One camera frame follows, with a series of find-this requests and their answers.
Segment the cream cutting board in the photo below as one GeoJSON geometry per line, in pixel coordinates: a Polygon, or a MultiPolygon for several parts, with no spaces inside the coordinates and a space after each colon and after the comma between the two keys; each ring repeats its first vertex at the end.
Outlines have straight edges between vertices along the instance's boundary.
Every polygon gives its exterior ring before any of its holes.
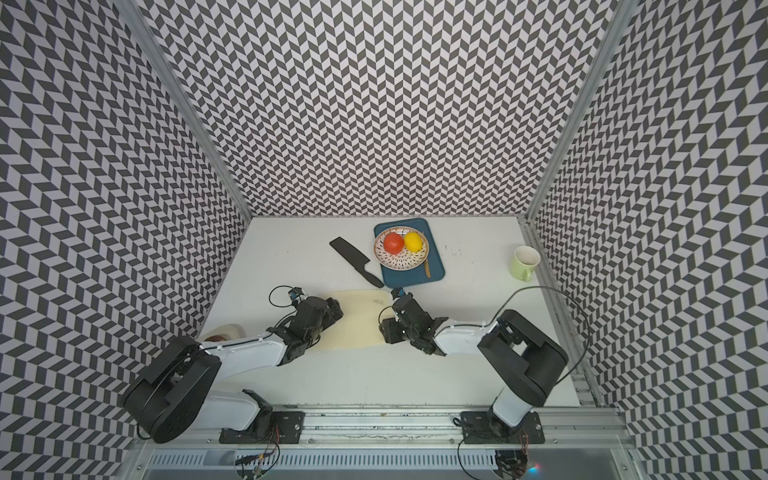
{"type": "Polygon", "coordinates": [[[324,330],[312,351],[349,350],[384,344],[379,318],[393,316],[391,294],[384,290],[348,290],[327,293],[343,312],[340,320],[324,330]]]}

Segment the black cleaver knife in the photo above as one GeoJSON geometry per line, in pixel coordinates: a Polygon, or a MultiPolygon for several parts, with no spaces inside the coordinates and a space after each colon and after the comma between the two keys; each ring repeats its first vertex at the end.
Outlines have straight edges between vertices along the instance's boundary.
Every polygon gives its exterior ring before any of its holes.
{"type": "Polygon", "coordinates": [[[370,259],[347,240],[337,237],[331,240],[329,245],[369,284],[376,288],[384,287],[382,280],[366,270],[366,265],[370,262],[370,259]]]}

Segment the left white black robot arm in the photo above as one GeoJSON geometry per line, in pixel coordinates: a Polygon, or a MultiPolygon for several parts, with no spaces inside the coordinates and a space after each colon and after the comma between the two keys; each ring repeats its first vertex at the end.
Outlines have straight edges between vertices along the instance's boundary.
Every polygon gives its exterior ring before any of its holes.
{"type": "Polygon", "coordinates": [[[301,357],[343,318],[334,298],[291,292],[293,311],[265,334],[200,343],[173,338],[119,396],[118,406],[157,444],[189,429],[267,441],[276,429],[273,406],[253,390],[215,392],[214,384],[252,370],[283,366],[301,357]]]}

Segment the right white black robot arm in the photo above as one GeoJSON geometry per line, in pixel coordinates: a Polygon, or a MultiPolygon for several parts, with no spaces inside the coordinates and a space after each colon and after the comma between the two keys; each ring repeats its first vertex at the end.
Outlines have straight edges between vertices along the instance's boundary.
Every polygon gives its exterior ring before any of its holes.
{"type": "Polygon", "coordinates": [[[486,324],[432,317],[411,293],[391,291],[393,316],[379,321],[388,344],[408,342],[427,355],[481,355],[504,382],[487,414],[498,438],[519,430],[545,405],[569,362],[565,350],[516,310],[501,307],[486,324]]]}

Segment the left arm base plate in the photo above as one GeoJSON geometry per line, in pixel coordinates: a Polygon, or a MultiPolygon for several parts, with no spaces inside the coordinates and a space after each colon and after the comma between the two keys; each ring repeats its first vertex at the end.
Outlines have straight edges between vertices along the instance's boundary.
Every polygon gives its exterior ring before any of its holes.
{"type": "Polygon", "coordinates": [[[223,429],[221,444],[251,445],[277,442],[279,445],[295,445],[300,442],[306,414],[304,411],[272,411],[259,414],[241,431],[223,429]]]}

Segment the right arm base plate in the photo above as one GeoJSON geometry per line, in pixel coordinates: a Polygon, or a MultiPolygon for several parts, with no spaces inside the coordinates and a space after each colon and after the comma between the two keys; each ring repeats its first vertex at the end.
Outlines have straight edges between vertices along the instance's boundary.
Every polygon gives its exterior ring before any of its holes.
{"type": "Polygon", "coordinates": [[[528,412],[516,426],[509,426],[490,411],[463,411],[453,418],[466,444],[540,445],[545,436],[537,412],[528,412]]]}

